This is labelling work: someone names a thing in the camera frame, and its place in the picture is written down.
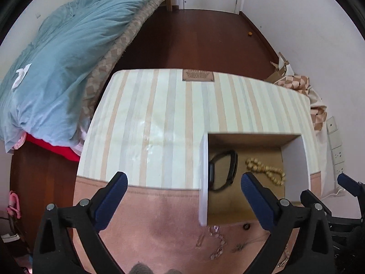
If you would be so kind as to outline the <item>pink striped table mat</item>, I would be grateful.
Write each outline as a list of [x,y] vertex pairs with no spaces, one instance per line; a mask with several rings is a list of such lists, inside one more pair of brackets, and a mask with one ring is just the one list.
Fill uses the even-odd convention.
[[[118,171],[129,187],[101,237],[124,271],[243,273],[268,237],[257,220],[199,223],[201,140],[206,133],[300,134],[319,172],[309,98],[231,74],[187,81],[180,69],[116,72],[98,105],[78,165],[74,201]],[[196,242],[201,233],[201,248]]]

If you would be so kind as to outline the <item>red bed sheet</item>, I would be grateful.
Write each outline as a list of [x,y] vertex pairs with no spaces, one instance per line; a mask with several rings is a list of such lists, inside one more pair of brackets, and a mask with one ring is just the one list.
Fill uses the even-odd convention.
[[39,147],[42,147],[50,152],[53,152],[57,155],[61,155],[67,160],[79,162],[80,156],[76,154],[70,147],[60,147],[60,146],[52,146],[51,144],[45,142],[41,139],[36,139],[35,137],[31,136],[30,134],[27,134],[26,141],[31,142],[32,144],[35,144]]

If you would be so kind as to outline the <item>white tissue on duvet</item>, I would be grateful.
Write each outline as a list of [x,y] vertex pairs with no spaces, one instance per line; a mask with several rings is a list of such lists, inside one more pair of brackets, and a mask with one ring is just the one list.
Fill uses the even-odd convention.
[[16,70],[16,73],[18,74],[18,76],[12,85],[12,90],[15,90],[22,83],[22,81],[25,78],[25,76],[27,75],[27,72],[29,71],[30,67],[31,67],[31,64],[27,64],[24,68]]

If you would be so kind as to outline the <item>black smart band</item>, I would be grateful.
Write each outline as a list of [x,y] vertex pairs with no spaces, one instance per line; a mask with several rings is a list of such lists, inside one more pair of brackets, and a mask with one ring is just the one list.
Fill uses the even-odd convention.
[[[221,163],[218,164],[218,179],[223,181],[224,175],[227,175],[225,182],[220,187],[215,186],[215,167],[216,164],[226,158],[230,157],[229,167],[224,168]],[[237,166],[238,166],[238,154],[235,150],[226,150],[224,152],[216,154],[210,161],[209,161],[209,168],[208,168],[208,190],[210,192],[221,192],[228,187],[232,186],[234,179],[237,173]]]

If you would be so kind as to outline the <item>small silver earring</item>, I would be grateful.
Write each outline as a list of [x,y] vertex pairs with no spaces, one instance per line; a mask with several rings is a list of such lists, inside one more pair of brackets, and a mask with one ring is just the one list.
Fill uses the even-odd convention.
[[202,243],[203,243],[204,238],[205,238],[205,233],[201,233],[198,237],[197,242],[196,242],[196,248],[201,248],[202,247]]

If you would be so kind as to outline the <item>white cardboard box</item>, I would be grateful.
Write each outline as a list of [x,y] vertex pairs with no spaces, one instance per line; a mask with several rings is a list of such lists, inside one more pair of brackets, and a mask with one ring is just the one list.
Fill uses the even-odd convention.
[[270,230],[280,200],[310,189],[309,152],[300,134],[206,133],[201,140],[199,223],[258,220]]

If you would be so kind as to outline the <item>pink slipper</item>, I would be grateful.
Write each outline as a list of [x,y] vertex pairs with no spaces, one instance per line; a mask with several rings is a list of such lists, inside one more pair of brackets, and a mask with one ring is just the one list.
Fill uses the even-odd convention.
[[16,219],[21,218],[20,202],[18,199],[18,195],[12,190],[9,192],[9,204],[7,207],[7,212],[8,215],[10,215],[11,217],[14,217]]

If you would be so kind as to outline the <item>white wall power strip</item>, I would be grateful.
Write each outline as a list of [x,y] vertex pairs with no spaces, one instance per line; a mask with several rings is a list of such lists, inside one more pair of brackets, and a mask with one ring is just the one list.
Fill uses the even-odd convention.
[[345,171],[345,154],[342,148],[342,138],[334,116],[328,118],[326,126],[336,179],[338,175]]

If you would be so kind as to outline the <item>bed with checkered mattress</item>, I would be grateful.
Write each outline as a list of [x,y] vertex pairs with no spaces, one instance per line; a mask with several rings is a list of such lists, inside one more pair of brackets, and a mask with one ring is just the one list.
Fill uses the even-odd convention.
[[[4,42],[1,44],[1,82],[13,62],[33,41],[43,21],[57,8],[71,1],[73,0],[66,0],[63,2],[59,2],[58,0],[34,0],[26,11],[20,15],[20,17],[16,20],[15,25],[6,35]],[[85,91],[86,99],[82,108],[82,111],[90,116],[90,123],[96,110],[96,101],[101,95],[102,88],[104,84],[106,84],[108,76],[116,63],[120,60],[125,49],[136,37],[143,23],[155,12],[162,2],[164,2],[164,0],[151,0],[146,6],[144,6],[133,18],[126,31],[117,38],[110,50],[106,53],[106,55],[104,55],[104,57],[102,57],[102,60],[91,72]],[[80,142],[76,146],[70,147],[79,156],[81,154],[88,129],[82,134]]]

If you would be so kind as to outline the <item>blue duvet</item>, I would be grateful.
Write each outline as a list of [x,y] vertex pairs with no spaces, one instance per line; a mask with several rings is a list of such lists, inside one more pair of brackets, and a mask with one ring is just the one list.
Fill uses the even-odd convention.
[[[88,129],[82,111],[91,72],[151,0],[73,0],[53,11],[1,82],[1,141],[5,151],[27,134],[74,147]],[[31,64],[12,90],[16,70]]]

